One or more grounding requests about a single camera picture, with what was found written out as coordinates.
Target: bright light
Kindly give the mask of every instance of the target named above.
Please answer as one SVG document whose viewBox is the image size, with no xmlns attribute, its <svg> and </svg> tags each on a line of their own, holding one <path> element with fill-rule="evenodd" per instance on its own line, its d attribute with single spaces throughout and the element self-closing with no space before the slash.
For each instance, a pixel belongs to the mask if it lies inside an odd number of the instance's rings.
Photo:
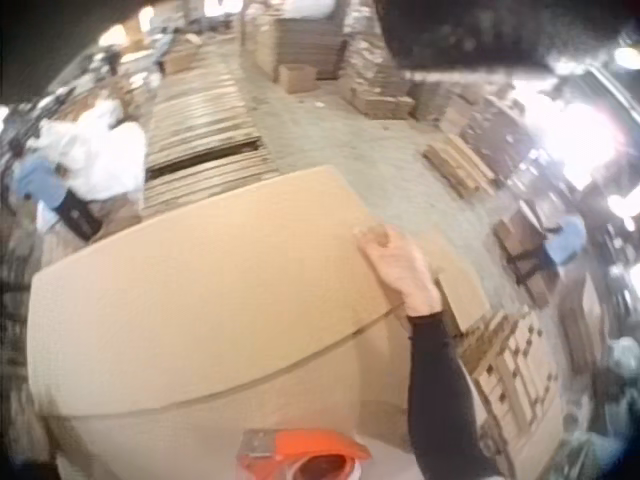
<svg viewBox="0 0 640 480">
<path fill-rule="evenodd" d="M 565 178 L 571 182 L 571 185 L 580 191 L 584 190 L 586 186 L 591 183 L 591 180 L 593 180 L 590 172 L 575 165 L 567 165 L 564 167 L 562 173 L 564 173 Z"/>
<path fill-rule="evenodd" d="M 543 144 L 551 157 L 563 162 L 565 171 L 582 184 L 596 167 L 614 157 L 617 138 L 615 127 L 605 115 L 587 105 L 574 103 L 548 119 Z"/>
<path fill-rule="evenodd" d="M 219 17 L 224 15 L 224 8 L 218 3 L 218 0 L 204 0 L 205 17 Z"/>
<path fill-rule="evenodd" d="M 7 115 L 9 115 L 9 107 L 0 105 L 0 122 L 3 122 Z"/>
<path fill-rule="evenodd" d="M 613 52 L 613 58 L 621 67 L 629 70 L 640 70 L 640 51 L 631 47 L 618 48 Z"/>
<path fill-rule="evenodd" d="M 633 221 L 633 218 L 625 217 L 624 226 L 630 232 L 635 232 L 636 230 L 636 222 Z"/>
<path fill-rule="evenodd" d="M 151 29 L 151 19 L 153 18 L 154 11 L 152 6 L 144 7 L 138 14 L 138 20 L 140 21 L 140 30 L 147 33 Z"/>
<path fill-rule="evenodd" d="M 640 293 L 640 264 L 636 264 L 629 269 L 629 279 L 636 292 Z"/>
<path fill-rule="evenodd" d="M 634 188 L 626 198 L 612 195 L 607 199 L 609 208 L 620 218 L 635 217 L 640 214 L 640 185 Z"/>
<path fill-rule="evenodd" d="M 121 24 L 117 24 L 102 34 L 98 39 L 98 45 L 101 47 L 126 45 L 128 41 L 129 39 L 127 38 L 127 32 L 124 31 L 124 27 Z"/>
<path fill-rule="evenodd" d="M 611 195 L 607 198 L 607 204 L 609 205 L 609 209 L 620 218 L 630 216 L 628 215 L 629 208 L 627 207 L 627 203 L 620 195 Z"/>
<path fill-rule="evenodd" d="M 236 13 L 240 13 L 243 3 L 244 2 L 242 0 L 223 0 L 222 8 L 226 13 L 235 15 Z"/>
</svg>

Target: cardboard box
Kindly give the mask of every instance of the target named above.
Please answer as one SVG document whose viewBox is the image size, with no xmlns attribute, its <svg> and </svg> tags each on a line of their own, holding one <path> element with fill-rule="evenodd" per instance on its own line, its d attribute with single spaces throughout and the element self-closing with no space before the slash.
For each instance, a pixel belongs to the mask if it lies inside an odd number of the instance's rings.
<svg viewBox="0 0 640 480">
<path fill-rule="evenodd" d="M 280 85 L 287 93 L 311 92 L 317 88 L 317 69 L 310 65 L 287 64 L 278 68 Z"/>
</svg>

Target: concrete floor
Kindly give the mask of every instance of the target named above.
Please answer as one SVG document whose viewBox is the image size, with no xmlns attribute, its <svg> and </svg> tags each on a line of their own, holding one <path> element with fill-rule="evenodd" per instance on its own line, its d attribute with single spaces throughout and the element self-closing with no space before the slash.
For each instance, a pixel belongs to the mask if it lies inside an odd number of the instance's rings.
<svg viewBox="0 0 640 480">
<path fill-rule="evenodd" d="M 333 165 L 372 212 L 385 223 L 413 235 L 442 232 L 475 267 L 494 309 L 517 312 L 531 305 L 505 267 L 491 228 L 512 214 L 517 193 L 462 200 L 422 158 L 433 131 L 413 120 L 369 120 L 342 100 L 334 81 L 289 95 L 270 82 L 232 42 L 220 56 L 236 72 L 241 90 L 267 148 L 283 173 Z M 563 390 L 582 390 L 569 373 L 555 306 L 539 317 L 549 332 Z"/>
</svg>

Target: worker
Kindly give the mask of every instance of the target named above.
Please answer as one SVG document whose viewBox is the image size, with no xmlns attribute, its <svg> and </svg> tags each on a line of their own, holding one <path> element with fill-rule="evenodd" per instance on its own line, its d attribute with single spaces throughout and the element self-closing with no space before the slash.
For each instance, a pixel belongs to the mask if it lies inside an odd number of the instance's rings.
<svg viewBox="0 0 640 480">
<path fill-rule="evenodd" d="M 162 36 L 155 44 L 154 61 L 153 64 L 163 77 L 167 74 L 167 70 L 164 66 L 164 57 L 171 47 L 173 41 L 173 31 L 170 31 L 168 27 L 162 27 Z"/>
<path fill-rule="evenodd" d="M 115 45 L 109 46 L 105 52 L 104 61 L 107 67 L 109 67 L 109 73 L 112 77 L 118 76 L 120 60 L 122 60 L 122 52 L 120 52 L 120 49 Z"/>
<path fill-rule="evenodd" d="M 500 477 L 480 449 L 471 389 L 444 326 L 442 296 L 418 246 L 385 227 L 358 235 L 380 279 L 404 300 L 411 332 L 409 436 L 422 474 L 432 480 Z"/>
<path fill-rule="evenodd" d="M 540 245 L 507 259 L 512 266 L 527 260 L 535 262 L 526 272 L 517 274 L 518 285 L 527 283 L 538 272 L 569 264 L 587 244 L 587 229 L 580 215 L 566 215 L 556 227 L 542 230 L 547 235 Z"/>
<path fill-rule="evenodd" d="M 102 228 L 102 222 L 89 209 L 86 201 L 68 188 L 42 153 L 25 155 L 24 143 L 13 137 L 9 149 L 17 159 L 13 190 L 21 198 L 41 201 L 58 214 L 62 222 L 78 238 L 88 242 Z"/>
</svg>

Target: white plastic wrap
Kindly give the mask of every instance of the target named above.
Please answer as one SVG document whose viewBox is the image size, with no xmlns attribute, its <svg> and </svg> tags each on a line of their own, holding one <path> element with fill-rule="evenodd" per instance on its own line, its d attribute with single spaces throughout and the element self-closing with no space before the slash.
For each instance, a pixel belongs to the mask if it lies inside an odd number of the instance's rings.
<svg viewBox="0 0 640 480">
<path fill-rule="evenodd" d="M 80 115 L 77 125 L 82 129 L 109 130 L 122 119 L 122 116 L 122 104 L 119 100 L 97 100 L 93 108 Z"/>
<path fill-rule="evenodd" d="M 87 154 L 78 162 L 82 165 L 70 170 L 66 179 L 69 188 L 85 200 L 106 200 L 142 190 L 147 147 L 140 125 L 127 122 L 110 131 L 94 131 L 87 140 Z M 47 230 L 56 220 L 55 213 L 38 205 L 38 230 Z"/>
<path fill-rule="evenodd" d="M 336 0 L 286 0 L 282 5 L 284 18 L 327 18 L 336 8 Z"/>
<path fill-rule="evenodd" d="M 43 120 L 40 138 L 31 140 L 29 146 L 40 149 L 53 163 L 70 171 L 83 168 L 92 155 L 91 140 L 73 122 Z"/>
</svg>

